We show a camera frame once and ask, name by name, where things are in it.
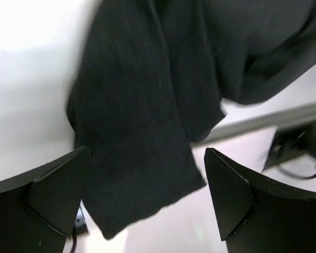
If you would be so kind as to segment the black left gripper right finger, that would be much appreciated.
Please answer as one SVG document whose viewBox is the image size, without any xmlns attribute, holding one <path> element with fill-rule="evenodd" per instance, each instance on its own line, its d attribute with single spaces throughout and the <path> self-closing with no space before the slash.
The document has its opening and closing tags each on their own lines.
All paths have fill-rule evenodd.
<svg viewBox="0 0 316 253">
<path fill-rule="evenodd" d="M 204 163 L 228 252 L 316 252 L 316 192 L 278 182 L 213 148 Z"/>
</svg>

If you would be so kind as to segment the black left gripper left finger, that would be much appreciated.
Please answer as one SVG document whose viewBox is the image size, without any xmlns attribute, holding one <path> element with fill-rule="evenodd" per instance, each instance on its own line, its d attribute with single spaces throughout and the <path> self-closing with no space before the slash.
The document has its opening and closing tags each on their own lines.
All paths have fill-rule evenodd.
<svg viewBox="0 0 316 253">
<path fill-rule="evenodd" d="M 62 252 L 71 236 L 91 152 L 80 147 L 0 182 L 0 252 Z"/>
</svg>

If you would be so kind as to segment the black trousers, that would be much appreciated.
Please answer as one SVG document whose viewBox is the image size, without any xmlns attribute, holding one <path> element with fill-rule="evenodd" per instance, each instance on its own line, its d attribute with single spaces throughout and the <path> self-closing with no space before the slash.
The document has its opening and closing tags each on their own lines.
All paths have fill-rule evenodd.
<svg viewBox="0 0 316 253">
<path fill-rule="evenodd" d="M 102 1 L 67 104 L 84 206 L 112 239 L 205 186 L 191 152 L 316 64 L 316 1 Z"/>
</svg>

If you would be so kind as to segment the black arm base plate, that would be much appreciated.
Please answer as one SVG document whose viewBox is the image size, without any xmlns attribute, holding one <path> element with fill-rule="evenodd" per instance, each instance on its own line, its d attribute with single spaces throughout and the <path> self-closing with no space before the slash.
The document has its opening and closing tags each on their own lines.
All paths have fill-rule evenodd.
<svg viewBox="0 0 316 253">
<path fill-rule="evenodd" d="M 316 122 L 277 131 L 263 168 L 278 166 L 303 155 L 316 159 Z"/>
</svg>

